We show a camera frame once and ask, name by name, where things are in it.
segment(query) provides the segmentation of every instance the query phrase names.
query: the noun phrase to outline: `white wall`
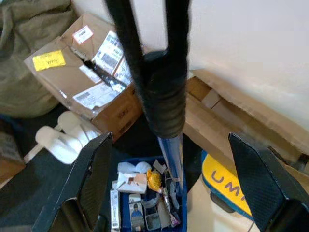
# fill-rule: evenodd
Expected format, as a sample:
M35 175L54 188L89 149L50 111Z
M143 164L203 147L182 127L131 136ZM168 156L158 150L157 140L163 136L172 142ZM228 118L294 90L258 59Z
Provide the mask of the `white wall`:
M108 19L101 0L73 2ZM165 47L162 0L133 2L142 42ZM309 130L308 9L306 0L192 0L190 68L220 74Z

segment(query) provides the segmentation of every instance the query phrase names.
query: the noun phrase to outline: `yellow sign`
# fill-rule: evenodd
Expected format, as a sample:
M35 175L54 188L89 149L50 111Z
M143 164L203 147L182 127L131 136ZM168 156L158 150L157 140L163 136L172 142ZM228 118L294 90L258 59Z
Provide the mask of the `yellow sign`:
M203 161L202 173L209 184L251 216L237 177L209 154Z
M32 58L35 71L41 71L52 67L65 65L66 62L60 50L55 52L45 53Z

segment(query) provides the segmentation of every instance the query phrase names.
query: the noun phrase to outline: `yellow label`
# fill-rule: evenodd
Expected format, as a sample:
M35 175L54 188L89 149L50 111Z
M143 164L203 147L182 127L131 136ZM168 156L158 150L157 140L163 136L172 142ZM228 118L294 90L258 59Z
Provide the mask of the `yellow label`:
M66 64L60 50L33 57L32 61L35 71L41 71L44 69L49 69L51 67L57 67Z
M237 177L209 154L203 161L202 173L209 184L251 216Z

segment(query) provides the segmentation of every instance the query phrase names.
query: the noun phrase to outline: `blue plastic bin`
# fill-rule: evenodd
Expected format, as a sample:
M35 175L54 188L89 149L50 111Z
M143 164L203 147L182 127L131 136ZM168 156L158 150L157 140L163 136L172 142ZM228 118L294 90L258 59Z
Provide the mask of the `blue plastic bin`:
M157 159L161 164L165 163L163 156L155 157L146 157L146 158L133 158L127 159L126 162L130 162L134 165L138 164L141 161L149 163L151 166ZM186 232L187 231L187 185L184 177L183 171L183 194L182 203L181 203L181 215L179 215L182 223L175 228L164 228L163 230L154 230L154 232L163 231L163 232ZM121 206L121 231L130 232L131 231L131 221L130 221L130 210L129 210L129 194L121 193L120 194L120 206Z

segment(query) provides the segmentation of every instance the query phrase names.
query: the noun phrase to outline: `cardboard box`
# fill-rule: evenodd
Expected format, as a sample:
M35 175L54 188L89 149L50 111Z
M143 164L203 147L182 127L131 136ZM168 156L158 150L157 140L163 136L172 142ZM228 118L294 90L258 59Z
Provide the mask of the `cardboard box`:
M0 120L0 188L3 183L25 168L9 124Z
M91 14L84 14L61 37L56 38L32 54L25 60L25 63L43 86L64 106L83 118L89 119L103 133L111 131L115 141L142 114L141 105L134 87L128 85L125 90L116 96L115 91L110 91L98 76L93 77L91 73L86 72L85 74L81 70L84 65L82 59L92 60L98 58L98 54L101 53L98 51L102 51L103 42L113 31L115 30L111 24ZM113 43L119 55L118 60L113 63L113 68L105 69L105 71L120 78L122 77L121 74L123 74L121 71L124 68L125 59L121 51L121 45L117 41L113 41ZM65 65L36 71L33 58L55 51L61 51ZM90 98L86 103L81 104L81 102L78 102L79 97L83 97L83 93L87 96L90 92L100 98L99 105L96 104L95 107L87 105L92 104Z
M192 73L196 77L188 80L184 133L226 168L236 172L227 139L230 132L248 134L288 162L309 154L308 131L220 77L206 70ZM284 166L309 192L309 177Z

